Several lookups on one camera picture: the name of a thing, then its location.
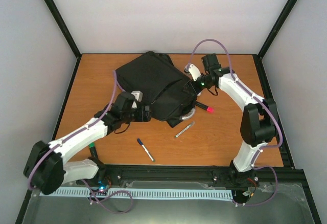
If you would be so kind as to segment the black student backpack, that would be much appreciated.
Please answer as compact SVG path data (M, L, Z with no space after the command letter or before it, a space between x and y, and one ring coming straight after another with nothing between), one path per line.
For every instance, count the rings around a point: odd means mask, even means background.
M142 103L150 106L152 118L171 128L182 121L197 100L192 79L180 71L167 54L146 52L115 70L118 84L127 92L141 91Z

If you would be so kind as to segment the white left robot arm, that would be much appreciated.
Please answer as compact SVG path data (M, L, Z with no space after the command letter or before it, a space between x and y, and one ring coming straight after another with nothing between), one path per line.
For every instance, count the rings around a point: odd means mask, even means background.
M150 107L142 104L142 92L120 93L114 104L97 112L86 124L59 139L36 142L30 152L24 176L28 189L39 189L44 195L55 192L62 184L90 179L94 184L106 180L106 171L95 159L70 162L70 159L91 143L116 132L123 124L149 122Z

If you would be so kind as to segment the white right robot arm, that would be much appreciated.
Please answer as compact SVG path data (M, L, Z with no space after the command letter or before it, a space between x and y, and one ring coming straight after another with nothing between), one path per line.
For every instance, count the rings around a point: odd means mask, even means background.
M255 162L268 143L278 138L283 143L281 128L278 124L277 106L273 99L264 99L247 87L231 67L223 68L215 54L202 57L205 73L191 63L184 71L191 74L197 92L215 87L225 92L243 112L240 126L242 144L231 166L244 173L254 169Z

